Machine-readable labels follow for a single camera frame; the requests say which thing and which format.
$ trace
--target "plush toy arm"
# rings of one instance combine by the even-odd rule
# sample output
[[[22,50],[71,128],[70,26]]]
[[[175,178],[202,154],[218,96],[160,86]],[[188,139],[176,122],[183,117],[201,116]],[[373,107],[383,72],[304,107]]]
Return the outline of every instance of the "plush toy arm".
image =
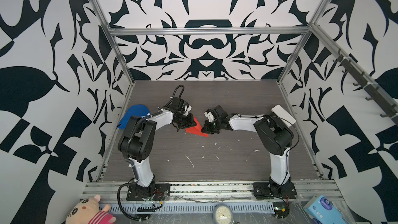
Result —
[[[107,205],[105,205],[105,207],[102,209],[102,211],[108,212],[109,209],[111,209],[111,205],[107,204]]]

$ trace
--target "stuffed animal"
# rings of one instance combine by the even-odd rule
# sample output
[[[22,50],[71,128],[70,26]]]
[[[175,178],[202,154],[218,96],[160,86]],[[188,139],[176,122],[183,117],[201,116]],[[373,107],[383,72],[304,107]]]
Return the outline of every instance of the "stuffed animal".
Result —
[[[114,223],[116,218],[108,213],[111,205],[107,204],[100,211],[98,202],[101,196],[81,200],[69,213],[65,224],[107,224]]]

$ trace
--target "black and white patterned wall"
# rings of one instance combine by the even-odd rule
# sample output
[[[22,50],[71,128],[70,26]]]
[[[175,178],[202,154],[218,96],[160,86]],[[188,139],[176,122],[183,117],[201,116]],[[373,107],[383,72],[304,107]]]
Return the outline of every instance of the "black and white patterned wall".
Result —
[[[332,0],[320,26],[398,98],[398,0]],[[283,82],[325,177],[371,223],[398,221],[398,127],[311,36]]]
[[[62,223],[129,83],[88,0],[0,0],[0,216]]]
[[[319,2],[99,0],[112,28],[306,26]],[[277,79],[298,36],[169,35],[117,42],[134,79]]]

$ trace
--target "clock face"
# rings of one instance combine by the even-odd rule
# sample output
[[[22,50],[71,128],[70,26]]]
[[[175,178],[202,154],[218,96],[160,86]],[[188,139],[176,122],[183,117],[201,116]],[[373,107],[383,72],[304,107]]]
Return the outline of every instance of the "clock face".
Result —
[[[226,206],[220,206],[214,213],[216,224],[230,224],[232,222],[232,212]]]

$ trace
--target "gray cable tray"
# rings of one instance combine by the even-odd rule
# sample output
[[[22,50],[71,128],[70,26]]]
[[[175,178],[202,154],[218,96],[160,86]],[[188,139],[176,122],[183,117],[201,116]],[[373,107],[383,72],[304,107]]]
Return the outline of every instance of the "gray cable tray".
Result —
[[[219,202],[164,202],[163,207],[155,211],[158,214],[206,214],[213,213],[214,208],[220,204]],[[264,213],[274,214],[274,208],[272,202],[223,202],[223,204],[229,206],[234,213]],[[130,214],[153,214],[154,212],[137,212],[137,207],[152,208],[152,203],[123,203],[123,208],[127,213]],[[111,204],[109,210],[111,214],[121,213],[119,206]]]

